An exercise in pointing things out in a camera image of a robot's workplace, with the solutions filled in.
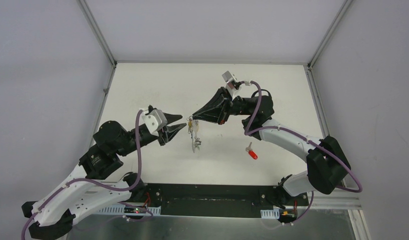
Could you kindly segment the keyring with keys bunch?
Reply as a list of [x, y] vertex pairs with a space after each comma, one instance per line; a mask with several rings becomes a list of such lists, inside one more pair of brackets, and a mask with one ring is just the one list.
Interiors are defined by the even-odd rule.
[[188, 133], [190, 134], [191, 138], [191, 149], [192, 152], [195, 153], [196, 151], [200, 150], [200, 146], [202, 145], [202, 141], [199, 138], [199, 121], [193, 119], [192, 116], [187, 118], [188, 120]]

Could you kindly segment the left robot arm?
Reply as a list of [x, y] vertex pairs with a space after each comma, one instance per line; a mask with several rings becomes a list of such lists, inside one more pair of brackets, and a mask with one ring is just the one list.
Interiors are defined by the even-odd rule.
[[79, 159], [72, 172], [46, 197], [27, 201], [22, 211], [27, 221], [21, 230], [37, 240], [56, 240], [99, 210], [131, 200], [139, 202], [135, 213], [149, 215], [151, 197], [141, 179], [142, 160], [136, 172], [128, 172], [115, 183], [106, 179], [123, 166], [121, 157], [141, 154], [141, 148], [169, 143], [185, 127], [180, 114], [165, 113], [153, 106], [141, 109], [135, 128], [126, 130], [117, 121], [103, 123], [93, 135], [94, 145]]

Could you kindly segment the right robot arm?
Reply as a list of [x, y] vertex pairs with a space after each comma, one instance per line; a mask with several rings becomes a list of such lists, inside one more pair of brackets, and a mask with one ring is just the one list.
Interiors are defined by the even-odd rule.
[[223, 125], [230, 116], [246, 116], [241, 122], [247, 135], [277, 145], [306, 163], [304, 172], [288, 175], [276, 186], [279, 203], [289, 205], [296, 196], [318, 191], [329, 195], [351, 172], [351, 166], [331, 136], [318, 138], [299, 133], [272, 118], [274, 104], [270, 93], [255, 91], [251, 97], [232, 97], [221, 87], [211, 100], [192, 114], [193, 120]]

